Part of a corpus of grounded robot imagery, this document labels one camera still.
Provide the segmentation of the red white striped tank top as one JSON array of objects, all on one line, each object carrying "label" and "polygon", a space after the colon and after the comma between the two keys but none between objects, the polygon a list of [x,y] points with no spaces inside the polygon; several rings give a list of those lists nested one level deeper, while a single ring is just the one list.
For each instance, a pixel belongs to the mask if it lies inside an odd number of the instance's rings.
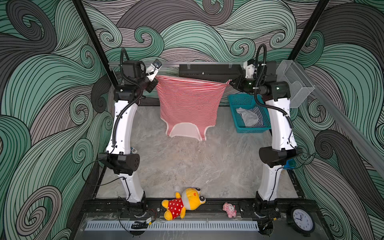
[{"label": "red white striped tank top", "polygon": [[230,81],[220,83],[170,76],[158,76],[157,80],[166,135],[205,141],[207,130],[216,125],[218,107]]}]

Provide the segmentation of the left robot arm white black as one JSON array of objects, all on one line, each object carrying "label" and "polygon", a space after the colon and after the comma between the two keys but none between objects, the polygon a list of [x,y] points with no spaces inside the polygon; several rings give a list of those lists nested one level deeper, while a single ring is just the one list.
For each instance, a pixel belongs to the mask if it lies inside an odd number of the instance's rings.
[{"label": "left robot arm white black", "polygon": [[159,60],[148,66],[142,61],[130,60],[127,51],[121,50],[119,68],[122,82],[114,87],[112,135],[106,151],[98,155],[98,160],[118,176],[126,193],[126,201],[131,204],[143,205],[146,201],[136,173],[140,156],[131,150],[133,120],[143,93],[152,92],[158,84],[156,75],[161,67]]}]

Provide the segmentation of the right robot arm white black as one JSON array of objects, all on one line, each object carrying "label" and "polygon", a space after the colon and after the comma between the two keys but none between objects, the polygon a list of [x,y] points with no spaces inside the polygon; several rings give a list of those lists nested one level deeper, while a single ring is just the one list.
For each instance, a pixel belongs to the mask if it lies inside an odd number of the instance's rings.
[{"label": "right robot arm white black", "polygon": [[252,95],[256,104],[267,109],[270,116],[272,145],[259,150],[264,165],[256,200],[261,210],[276,199],[280,174],[287,161],[299,155],[290,116],[290,86],[279,82],[276,74],[268,75],[267,68],[267,47],[260,44],[255,59],[246,62],[245,73],[230,83],[237,91]]}]

